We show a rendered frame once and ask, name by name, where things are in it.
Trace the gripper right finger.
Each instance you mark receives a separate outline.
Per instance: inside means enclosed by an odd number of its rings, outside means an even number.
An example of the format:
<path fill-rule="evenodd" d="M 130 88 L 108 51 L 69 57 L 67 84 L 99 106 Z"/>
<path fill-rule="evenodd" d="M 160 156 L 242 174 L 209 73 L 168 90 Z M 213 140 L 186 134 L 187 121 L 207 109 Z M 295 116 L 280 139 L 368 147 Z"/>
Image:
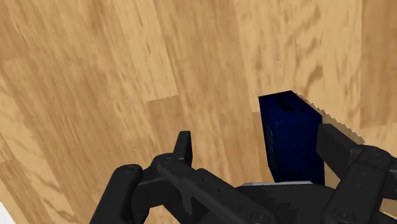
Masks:
<path fill-rule="evenodd" d="M 355 143 L 329 123 L 319 125 L 317 154 L 340 179 L 321 214 L 322 224 L 397 224 L 380 212 L 383 199 L 397 201 L 397 158 Z"/>

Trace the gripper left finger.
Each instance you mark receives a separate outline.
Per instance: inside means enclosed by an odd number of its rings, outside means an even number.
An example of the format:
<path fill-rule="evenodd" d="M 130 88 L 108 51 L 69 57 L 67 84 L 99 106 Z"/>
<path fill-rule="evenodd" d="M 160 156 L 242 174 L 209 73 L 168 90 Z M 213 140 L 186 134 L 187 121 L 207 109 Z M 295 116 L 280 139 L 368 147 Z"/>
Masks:
<path fill-rule="evenodd" d="M 89 224 L 144 224 L 164 206 L 180 224 L 276 224 L 275 215 L 205 169 L 192 168 L 192 139 L 181 131 L 173 152 L 150 166 L 115 169 Z"/>

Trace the dark blue box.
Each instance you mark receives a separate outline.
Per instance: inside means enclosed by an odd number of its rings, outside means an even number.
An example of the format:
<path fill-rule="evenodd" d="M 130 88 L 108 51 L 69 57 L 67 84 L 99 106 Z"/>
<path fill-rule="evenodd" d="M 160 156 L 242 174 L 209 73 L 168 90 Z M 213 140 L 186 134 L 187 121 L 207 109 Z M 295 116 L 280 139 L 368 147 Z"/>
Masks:
<path fill-rule="evenodd" d="M 324 162 L 316 152 L 323 117 L 291 90 L 259 96 L 258 101 L 274 181 L 324 185 Z"/>

